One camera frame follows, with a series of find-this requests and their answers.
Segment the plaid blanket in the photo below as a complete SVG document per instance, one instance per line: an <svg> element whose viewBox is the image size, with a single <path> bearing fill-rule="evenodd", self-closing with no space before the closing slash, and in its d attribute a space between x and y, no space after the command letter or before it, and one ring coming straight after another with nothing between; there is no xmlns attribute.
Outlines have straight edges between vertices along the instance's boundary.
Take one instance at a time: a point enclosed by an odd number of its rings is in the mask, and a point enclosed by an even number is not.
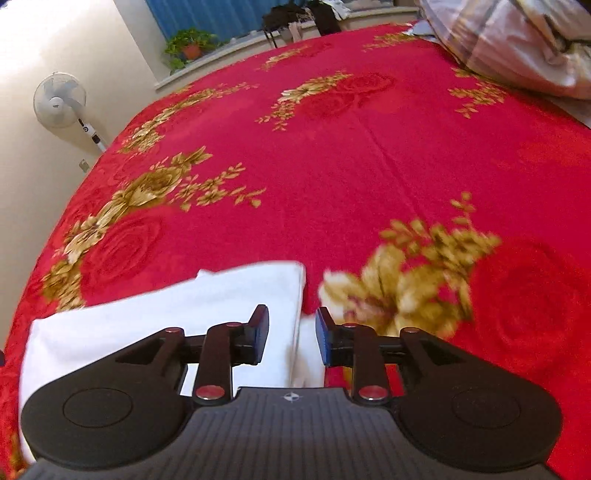
<svg viewBox="0 0 591 480"><path fill-rule="evenodd" d="M591 100L589 0L417 0L442 45L498 82Z"/></svg>

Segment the white fan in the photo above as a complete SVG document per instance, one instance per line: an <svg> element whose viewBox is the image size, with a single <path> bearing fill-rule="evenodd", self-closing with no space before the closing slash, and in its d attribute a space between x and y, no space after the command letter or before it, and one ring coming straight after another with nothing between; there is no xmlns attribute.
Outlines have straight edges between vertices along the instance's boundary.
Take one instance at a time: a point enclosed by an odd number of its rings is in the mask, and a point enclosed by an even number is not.
<svg viewBox="0 0 591 480"><path fill-rule="evenodd" d="M76 123L86 135L105 151L106 147L90 124L82 121L86 106L86 91L72 75L54 73L43 80L33 96L37 119L47 128L64 128Z"/></svg>

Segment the potted plant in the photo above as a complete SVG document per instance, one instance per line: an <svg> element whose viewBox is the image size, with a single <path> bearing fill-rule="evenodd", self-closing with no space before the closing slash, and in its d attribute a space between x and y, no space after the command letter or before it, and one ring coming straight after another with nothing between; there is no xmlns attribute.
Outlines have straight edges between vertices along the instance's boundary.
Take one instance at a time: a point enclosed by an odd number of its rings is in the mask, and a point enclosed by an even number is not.
<svg viewBox="0 0 591 480"><path fill-rule="evenodd" d="M179 30L172 37L167 45L165 53L173 58L184 57L185 60L198 59L204 51L213 50L217 47L215 35L196 28Z"/></svg>

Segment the fan pole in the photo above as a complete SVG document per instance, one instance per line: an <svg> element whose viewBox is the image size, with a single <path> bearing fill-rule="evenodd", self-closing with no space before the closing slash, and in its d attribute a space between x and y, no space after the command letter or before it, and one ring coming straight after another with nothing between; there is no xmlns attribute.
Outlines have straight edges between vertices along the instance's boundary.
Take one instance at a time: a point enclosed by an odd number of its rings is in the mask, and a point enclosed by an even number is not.
<svg viewBox="0 0 591 480"><path fill-rule="evenodd" d="M84 130L85 134L90 137L90 139L96 144L97 147L99 147L100 151L105 152L107 150L107 147L100 139L99 135L96 133L96 130L92 127L92 125L84 123L80 118L78 119L78 123L82 127L82 130Z"/></svg>

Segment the bed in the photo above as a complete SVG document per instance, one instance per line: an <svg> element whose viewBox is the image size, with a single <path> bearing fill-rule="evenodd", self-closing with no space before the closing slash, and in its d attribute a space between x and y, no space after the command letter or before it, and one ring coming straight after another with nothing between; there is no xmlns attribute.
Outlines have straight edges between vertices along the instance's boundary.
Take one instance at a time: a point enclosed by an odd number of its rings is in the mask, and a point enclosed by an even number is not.
<svg viewBox="0 0 591 480"><path fill-rule="evenodd" d="M550 466L591 478L591 133L407 28L251 57L129 123L15 313L0 370L9 475L25 467L17 399L34 319L202 268L297 260L305 312L323 303L389 335L416 325L548 389L564 414Z"/></svg>

